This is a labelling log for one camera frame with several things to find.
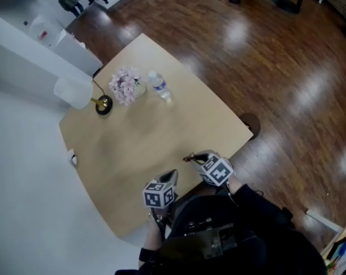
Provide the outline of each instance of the plastic bottle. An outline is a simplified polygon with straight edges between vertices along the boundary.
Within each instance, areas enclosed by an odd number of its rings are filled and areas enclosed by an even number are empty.
[[[154,70],[149,72],[149,81],[154,88],[155,92],[163,99],[170,99],[171,92],[167,88],[167,83],[161,74],[156,73]]]

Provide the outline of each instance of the hardwood floor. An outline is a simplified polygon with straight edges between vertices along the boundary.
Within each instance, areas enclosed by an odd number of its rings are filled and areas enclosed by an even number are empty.
[[[304,211],[346,225],[344,26],[315,0],[297,15],[271,0],[122,0],[92,5],[68,30],[104,64],[143,32],[237,115],[255,113],[262,131],[232,157],[237,175],[322,249],[332,232]]]

